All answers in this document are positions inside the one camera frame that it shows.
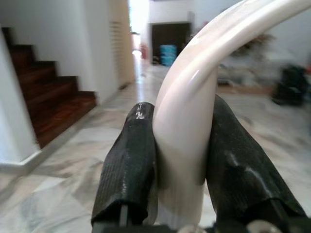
hallway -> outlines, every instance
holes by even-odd
[[[128,111],[140,101],[155,104],[166,67],[144,67],[139,78],[97,107],[85,126],[31,174],[0,174],[0,233],[91,232],[90,216],[103,161]],[[310,116],[304,108],[280,107],[265,96],[221,95],[264,148],[311,216]],[[201,226],[215,220],[205,189]]]

white curved bar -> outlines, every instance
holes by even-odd
[[[311,0],[244,0],[213,19],[180,53],[162,84],[153,120],[161,223],[178,228],[200,220],[217,65],[310,7]]]

blue water container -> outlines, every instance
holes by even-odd
[[[177,46],[175,45],[160,45],[161,64],[170,67],[177,57]]]

staircase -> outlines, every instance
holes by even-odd
[[[32,45],[15,45],[2,28],[41,148],[96,106],[94,92],[78,91],[77,77],[59,77],[55,62],[37,61]]]

wooden stair step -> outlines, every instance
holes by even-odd
[[[48,112],[33,119],[40,147],[44,147],[96,106],[93,92],[78,92]]]
[[[56,68],[54,62],[35,63],[21,74],[17,74],[19,83],[22,86],[33,84],[35,82],[49,82],[56,80]]]
[[[35,62],[32,45],[14,45],[9,48],[12,63],[17,73],[27,71]]]
[[[30,117],[37,113],[53,108],[57,104],[71,98],[78,92],[77,82],[59,82],[48,84],[35,84],[34,91],[24,93]]]

